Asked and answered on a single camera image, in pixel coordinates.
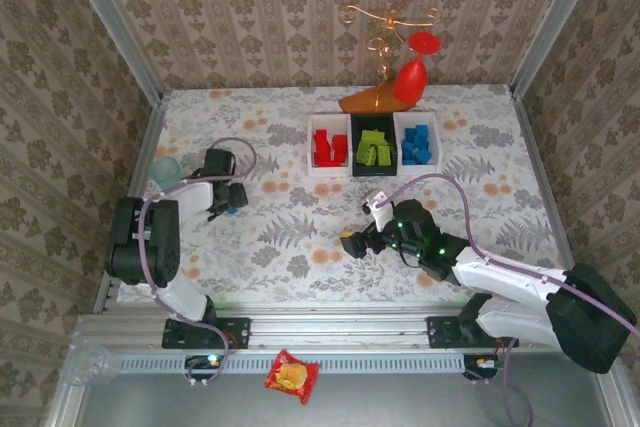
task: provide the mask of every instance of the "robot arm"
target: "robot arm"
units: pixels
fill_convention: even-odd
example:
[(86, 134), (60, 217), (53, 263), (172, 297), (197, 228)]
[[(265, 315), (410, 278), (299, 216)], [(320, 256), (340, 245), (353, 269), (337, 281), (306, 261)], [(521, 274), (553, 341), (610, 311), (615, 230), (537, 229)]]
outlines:
[[(420, 202), (405, 200), (378, 208), (386, 198), (380, 190), (366, 196), (363, 210), (371, 213), (374, 221), (363, 232), (341, 236), (347, 253), (362, 258), (367, 249), (378, 254), (389, 247), (398, 251), (405, 265), (421, 268), (438, 281), (490, 292), (492, 295), (477, 294), (463, 309), (459, 321), (465, 324), (466, 332), (479, 328), (490, 337), (541, 342), (561, 349), (588, 370), (609, 371), (629, 332), (588, 302), (548, 281), (555, 278), (574, 286), (635, 325), (635, 315), (594, 269), (583, 264), (569, 271), (547, 269), (493, 254), (482, 258), (468, 240), (441, 232)], [(541, 278), (504, 269), (490, 259), (541, 274)]]
[[(222, 149), (207, 150), (204, 167), (190, 178), (230, 175), (235, 157)], [(140, 264), (138, 221), (143, 200), (125, 197), (118, 201), (111, 227), (106, 271), (129, 285), (146, 282)], [(198, 182), (185, 185), (154, 203), (145, 218), (145, 246), (156, 294), (173, 311), (192, 321), (215, 325), (213, 301), (198, 292), (180, 269), (180, 223), (200, 212), (209, 220), (230, 209), (247, 205), (240, 183)]]

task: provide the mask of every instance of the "camera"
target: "camera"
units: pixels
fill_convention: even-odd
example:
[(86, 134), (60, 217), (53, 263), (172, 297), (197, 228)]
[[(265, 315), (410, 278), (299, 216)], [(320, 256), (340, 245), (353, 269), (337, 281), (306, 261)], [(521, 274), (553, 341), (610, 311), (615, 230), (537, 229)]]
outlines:
[[(217, 177), (234, 175), (236, 172), (235, 156), (224, 149), (207, 149), (204, 158), (204, 166), (196, 169), (189, 179), (200, 179), (205, 177)], [(246, 206), (247, 192), (240, 182), (229, 183), (228, 180), (211, 181), (213, 185), (213, 203), (207, 209), (211, 215), (207, 220), (211, 221), (224, 212), (234, 212)]]

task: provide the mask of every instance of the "chip bag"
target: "chip bag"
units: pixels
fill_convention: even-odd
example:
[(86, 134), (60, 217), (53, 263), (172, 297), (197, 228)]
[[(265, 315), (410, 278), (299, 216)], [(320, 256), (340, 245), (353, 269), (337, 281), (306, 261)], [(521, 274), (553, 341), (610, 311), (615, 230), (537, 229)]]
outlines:
[(320, 364), (305, 364), (282, 350), (273, 362), (264, 386), (285, 394), (297, 395), (304, 405), (309, 400), (319, 370)]

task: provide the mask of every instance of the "table surface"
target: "table surface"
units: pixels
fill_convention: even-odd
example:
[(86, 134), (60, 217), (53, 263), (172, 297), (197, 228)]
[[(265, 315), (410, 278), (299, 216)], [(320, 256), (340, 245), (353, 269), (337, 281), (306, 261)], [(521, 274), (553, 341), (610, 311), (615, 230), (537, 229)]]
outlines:
[[(257, 167), (243, 180), (249, 205), (212, 222), (181, 224), (181, 268), (216, 302), (464, 302), (470, 291), (406, 267), (387, 250), (355, 260), (338, 235), (371, 221), (361, 211), (372, 188), (387, 194), (411, 177), (317, 178), (307, 174), (311, 113), (340, 112), (338, 100), (362, 87), (187, 90), (172, 94), (156, 158), (175, 157), (185, 173), (201, 167), (220, 137), (253, 144)], [(430, 86), (416, 110), (434, 110), (442, 171), (463, 186), (478, 243), (496, 254), (561, 267), (556, 240), (505, 85)], [(238, 169), (249, 150), (228, 143)], [(146, 193), (159, 190), (152, 181)], [(464, 236), (460, 197), (442, 180), (399, 200), (419, 199), (444, 232)], [(118, 300), (149, 300), (148, 286), (122, 285)]]

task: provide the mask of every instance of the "wire tree decoration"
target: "wire tree decoration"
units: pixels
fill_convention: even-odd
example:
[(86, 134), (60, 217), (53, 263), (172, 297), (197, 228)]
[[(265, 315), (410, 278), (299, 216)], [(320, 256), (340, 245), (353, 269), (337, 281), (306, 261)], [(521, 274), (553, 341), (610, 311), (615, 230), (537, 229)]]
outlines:
[[(378, 91), (381, 85), (389, 80), (389, 56), (391, 52), (391, 48), (394, 42), (394, 39), (397, 39), (401, 45), (407, 46), (410, 50), (413, 50), (418, 53), (418, 57), (415, 61), (409, 62), (403, 70), (411, 67), (408, 70), (412, 71), (411, 78), (405, 75), (405, 79), (403, 80), (401, 76), (403, 75), (403, 70), (401, 70), (398, 74), (398, 78), (396, 79), (396, 84), (401, 80), (402, 85), (400, 89), (394, 88), (394, 95), (402, 101), (405, 99), (401, 97), (405, 97), (406, 100), (412, 100), (416, 97), (416, 95), (407, 95), (406, 87), (411, 84), (411, 89), (415, 94), (417, 90), (419, 90), (419, 96), (422, 96), (422, 92), (424, 91), (424, 87), (427, 82), (426, 68), (422, 64), (421, 57), (422, 55), (432, 55), (440, 50), (440, 42), (437, 37), (428, 32), (415, 32), (409, 38), (409, 43), (405, 37), (398, 31), (398, 27), (406, 26), (406, 27), (414, 27), (414, 28), (426, 28), (432, 27), (436, 22), (436, 14), (438, 9), (432, 7), (429, 9), (429, 12), (426, 14), (427, 21), (426, 22), (408, 22), (404, 16), (407, 12), (407, 9), (413, 5), (415, 0), (392, 0), (391, 2), (387, 1), (384, 10), (380, 13), (369, 12), (368, 10), (362, 9), (357, 5), (343, 5), (339, 9), (339, 19), (345, 24), (349, 25), (356, 21), (357, 15), (362, 14), (373, 20), (374, 22), (371, 26), (366, 30), (364, 34), (364, 45), (367, 50), (376, 52), (380, 59), (380, 64), (378, 66), (378, 75), (381, 78), (381, 82), (378, 84)], [(424, 83), (420, 89), (419, 87), (420, 81), (416, 77), (416, 73), (418, 70), (421, 71), (420, 66), (424, 69), (424, 73), (420, 72), (419, 77), (424, 77)], [(376, 95), (375, 106), (378, 107), (379, 104), (379, 92)]]

